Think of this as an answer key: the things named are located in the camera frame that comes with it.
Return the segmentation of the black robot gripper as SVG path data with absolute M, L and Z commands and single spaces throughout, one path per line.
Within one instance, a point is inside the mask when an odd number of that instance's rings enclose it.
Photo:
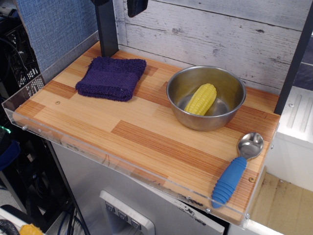
M 128 16 L 133 18 L 145 11 L 148 6 L 148 0 L 127 0 Z

